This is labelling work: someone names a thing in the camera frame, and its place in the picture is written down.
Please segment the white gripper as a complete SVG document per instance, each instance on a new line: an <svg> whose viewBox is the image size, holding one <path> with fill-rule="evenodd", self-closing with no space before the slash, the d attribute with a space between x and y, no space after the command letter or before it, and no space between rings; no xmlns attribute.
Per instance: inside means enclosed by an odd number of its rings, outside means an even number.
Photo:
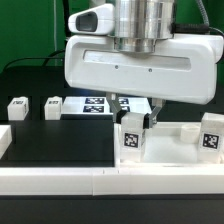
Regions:
<svg viewBox="0 0 224 224"><path fill-rule="evenodd" d="M153 98L144 129L157 123L164 100L208 103L216 91L224 37L207 27L191 31L176 24L174 12L173 3L106 3L71 15L67 83L111 92L115 123L122 117L116 93Z"/></svg>

